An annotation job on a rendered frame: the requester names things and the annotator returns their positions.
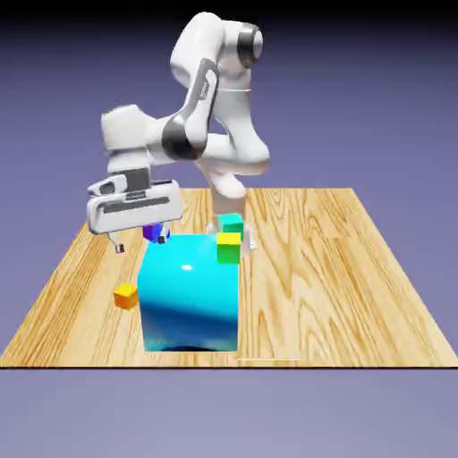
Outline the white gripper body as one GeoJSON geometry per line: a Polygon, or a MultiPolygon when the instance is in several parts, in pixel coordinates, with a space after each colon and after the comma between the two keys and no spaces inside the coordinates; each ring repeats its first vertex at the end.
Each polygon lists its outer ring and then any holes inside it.
{"type": "Polygon", "coordinates": [[[94,234],[173,222],[182,214],[180,187],[175,180],[153,182],[146,190],[93,197],[87,205],[88,226],[94,234]]]}

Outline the small orange cube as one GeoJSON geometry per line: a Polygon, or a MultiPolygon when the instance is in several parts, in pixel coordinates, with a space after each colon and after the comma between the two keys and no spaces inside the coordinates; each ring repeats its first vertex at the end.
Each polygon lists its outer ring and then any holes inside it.
{"type": "Polygon", "coordinates": [[[114,305],[123,310],[130,310],[138,303],[138,289],[132,284],[121,284],[114,290],[114,305]]]}

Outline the small yellow-green cube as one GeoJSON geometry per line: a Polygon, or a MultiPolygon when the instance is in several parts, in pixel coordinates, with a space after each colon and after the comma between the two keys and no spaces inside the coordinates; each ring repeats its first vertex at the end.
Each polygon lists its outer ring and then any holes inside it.
{"type": "Polygon", "coordinates": [[[222,264],[239,264],[242,236],[240,233],[218,233],[216,238],[216,258],[222,264]]]}

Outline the small teal cube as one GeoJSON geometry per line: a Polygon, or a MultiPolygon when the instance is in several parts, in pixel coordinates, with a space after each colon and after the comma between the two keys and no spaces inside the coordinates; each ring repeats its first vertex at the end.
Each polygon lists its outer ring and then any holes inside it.
{"type": "Polygon", "coordinates": [[[244,235],[244,222],[238,213],[220,214],[218,216],[218,232],[220,233],[239,233],[241,240],[244,235]]]}

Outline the large cyan box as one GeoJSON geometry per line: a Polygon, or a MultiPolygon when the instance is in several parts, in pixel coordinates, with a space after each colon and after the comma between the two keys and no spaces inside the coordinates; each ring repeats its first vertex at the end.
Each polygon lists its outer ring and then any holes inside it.
{"type": "Polygon", "coordinates": [[[150,242],[137,287],[147,352],[237,350],[239,266],[217,261],[214,234],[150,242]]]}

